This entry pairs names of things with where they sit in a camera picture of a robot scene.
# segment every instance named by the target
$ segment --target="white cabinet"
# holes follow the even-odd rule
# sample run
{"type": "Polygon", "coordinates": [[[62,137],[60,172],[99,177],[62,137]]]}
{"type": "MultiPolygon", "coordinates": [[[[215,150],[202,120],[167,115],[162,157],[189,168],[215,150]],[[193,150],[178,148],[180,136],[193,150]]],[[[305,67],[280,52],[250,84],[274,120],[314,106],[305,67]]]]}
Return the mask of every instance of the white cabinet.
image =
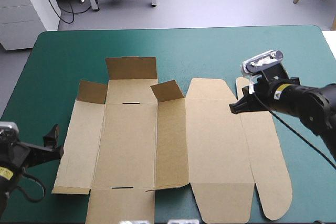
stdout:
{"type": "MultiPolygon", "coordinates": [[[[50,0],[58,15],[56,0],[50,0]]],[[[31,48],[44,31],[57,31],[59,18],[48,0],[0,0],[0,44],[6,50],[31,48]]]]}

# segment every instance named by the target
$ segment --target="gray floor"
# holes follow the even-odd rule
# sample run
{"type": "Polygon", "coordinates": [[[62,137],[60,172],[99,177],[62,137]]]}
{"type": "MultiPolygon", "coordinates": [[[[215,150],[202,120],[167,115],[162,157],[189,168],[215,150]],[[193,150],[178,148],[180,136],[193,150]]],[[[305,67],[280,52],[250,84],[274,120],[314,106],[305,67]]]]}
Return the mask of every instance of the gray floor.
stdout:
{"type": "MultiPolygon", "coordinates": [[[[329,30],[336,14],[336,0],[150,0],[100,1],[99,12],[76,15],[73,24],[59,30],[190,28],[314,24],[329,30]]],[[[72,0],[75,10],[82,5],[72,0]]],[[[68,8],[60,0],[60,6],[68,8]]],[[[3,113],[30,50],[6,52],[0,47],[0,115],[3,113]]]]}

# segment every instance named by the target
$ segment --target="green table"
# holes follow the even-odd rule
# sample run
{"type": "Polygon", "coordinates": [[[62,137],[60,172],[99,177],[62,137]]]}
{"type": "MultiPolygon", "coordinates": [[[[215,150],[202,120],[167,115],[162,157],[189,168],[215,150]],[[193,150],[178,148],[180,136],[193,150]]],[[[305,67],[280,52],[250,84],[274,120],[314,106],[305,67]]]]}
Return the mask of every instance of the green table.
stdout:
{"type": "MultiPolygon", "coordinates": [[[[156,56],[159,82],[176,79],[184,93],[193,77],[222,78],[235,91],[240,63],[269,49],[283,52],[289,75],[300,77],[302,84],[336,81],[336,61],[315,26],[47,32],[39,36],[2,120],[15,121],[20,139],[34,144],[42,144],[41,136],[58,123],[63,143],[78,82],[107,83],[105,57],[156,56]]],[[[283,118],[331,157],[297,119],[283,118]]],[[[336,172],[278,122],[276,129],[293,186],[291,207],[278,222],[335,222],[336,172]]],[[[45,183],[46,198],[32,204],[14,192],[2,221],[85,221],[88,196],[50,193],[58,163],[29,170],[45,183]]],[[[32,182],[20,184],[32,194],[40,192],[32,182]]],[[[156,193],[155,221],[170,218],[200,218],[188,186],[156,193]]],[[[255,194],[250,222],[265,221],[255,194]]]]}

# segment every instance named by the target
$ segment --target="flattened cardboard box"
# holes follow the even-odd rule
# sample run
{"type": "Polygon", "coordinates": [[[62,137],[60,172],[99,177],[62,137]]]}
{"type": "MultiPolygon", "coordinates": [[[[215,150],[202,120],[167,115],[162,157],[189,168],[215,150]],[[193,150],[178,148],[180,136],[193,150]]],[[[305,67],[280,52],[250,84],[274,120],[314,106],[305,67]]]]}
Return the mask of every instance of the flattened cardboard box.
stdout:
{"type": "MultiPolygon", "coordinates": [[[[247,79],[237,79],[239,98],[241,88],[247,85],[247,79]]],[[[247,222],[254,184],[268,219],[279,219],[287,212],[292,199],[291,181],[268,112],[231,114],[228,105],[237,99],[219,79],[194,78],[185,99],[175,81],[152,89],[159,101],[157,189],[190,183],[206,223],[247,222]],[[174,160],[182,162],[158,158],[169,153],[175,153],[174,160]]]]}
{"type": "MultiPolygon", "coordinates": [[[[228,108],[235,97],[226,83],[193,79],[184,98],[175,81],[156,85],[153,57],[110,58],[106,63],[105,104],[102,95],[92,99],[92,92],[104,94],[106,86],[80,84],[65,143],[67,158],[77,158],[62,159],[53,193],[87,194],[91,188],[87,223],[154,223],[154,192],[148,190],[191,183],[205,222],[247,222],[254,180],[240,117],[228,108]],[[99,109],[90,112],[87,107],[99,109]],[[83,131],[88,125],[94,126],[91,136],[83,131]],[[92,145],[91,151],[74,149],[80,141],[92,145]],[[86,156],[92,165],[78,181],[72,172],[86,156]]],[[[266,183],[265,188],[275,186],[266,183]]],[[[269,204],[261,202],[263,208],[269,204]]],[[[270,209],[277,208],[271,204],[270,209]]],[[[285,212],[282,208],[276,214],[285,212]]]]}

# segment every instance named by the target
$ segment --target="black cable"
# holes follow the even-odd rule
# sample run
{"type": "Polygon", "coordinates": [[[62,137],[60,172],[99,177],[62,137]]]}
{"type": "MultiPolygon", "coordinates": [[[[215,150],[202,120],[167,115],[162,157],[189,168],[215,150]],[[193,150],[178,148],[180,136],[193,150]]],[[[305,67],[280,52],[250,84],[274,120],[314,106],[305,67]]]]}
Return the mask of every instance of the black cable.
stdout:
{"type": "Polygon", "coordinates": [[[306,144],[308,144],[313,150],[315,150],[318,154],[320,154],[335,170],[336,165],[319,149],[317,149],[314,145],[312,145],[307,139],[305,139],[300,133],[298,133],[296,130],[294,130],[291,126],[289,126],[283,119],[281,119],[279,116],[277,116],[268,106],[266,106],[259,97],[253,93],[254,97],[257,99],[257,101],[263,106],[269,113],[271,113],[276,119],[278,119],[284,126],[286,126],[291,132],[293,132],[296,136],[301,138],[306,144]]]}
{"type": "Polygon", "coordinates": [[[65,10],[65,9],[63,9],[63,8],[61,8],[60,6],[59,6],[59,8],[61,9],[61,10],[63,10],[64,12],[66,12],[66,13],[73,13],[73,14],[81,14],[81,13],[86,13],[90,8],[91,8],[91,6],[89,6],[86,10],[83,10],[83,11],[81,11],[81,12],[70,12],[70,11],[68,11],[68,10],[65,10]]]}
{"type": "MultiPolygon", "coordinates": [[[[62,11],[66,12],[66,13],[72,13],[69,12],[68,10],[64,10],[63,8],[59,7],[62,11]]],[[[91,6],[89,6],[86,10],[83,10],[81,12],[74,12],[74,14],[81,14],[81,13],[86,13],[89,9],[91,8],[91,6]]]]}
{"type": "Polygon", "coordinates": [[[43,190],[43,196],[39,199],[34,199],[34,198],[31,198],[31,196],[28,195],[28,193],[20,186],[16,186],[15,189],[18,189],[19,191],[21,191],[21,193],[23,194],[23,196],[29,201],[29,202],[32,202],[32,203],[38,203],[40,202],[41,200],[44,199],[44,197],[46,196],[46,187],[44,186],[44,184],[36,177],[30,175],[30,174],[27,174],[25,172],[25,170],[23,171],[23,174],[22,174],[23,177],[29,179],[29,180],[32,180],[34,181],[35,183],[37,183],[43,190]]]}
{"type": "Polygon", "coordinates": [[[70,22],[68,22],[68,21],[66,21],[66,20],[64,20],[64,19],[62,19],[62,18],[58,15],[58,13],[56,12],[56,10],[55,10],[53,4],[51,3],[51,1],[50,1],[50,0],[48,0],[48,1],[49,1],[49,4],[51,5],[52,9],[53,9],[54,12],[56,13],[57,17],[59,17],[59,19],[62,20],[64,23],[71,24],[71,23],[73,23],[73,22],[75,21],[75,14],[73,13],[74,10],[72,9],[72,5],[71,5],[71,3],[69,2],[69,0],[67,0],[67,1],[68,1],[69,5],[70,5],[71,11],[72,11],[72,21],[70,21],[70,22]]]}

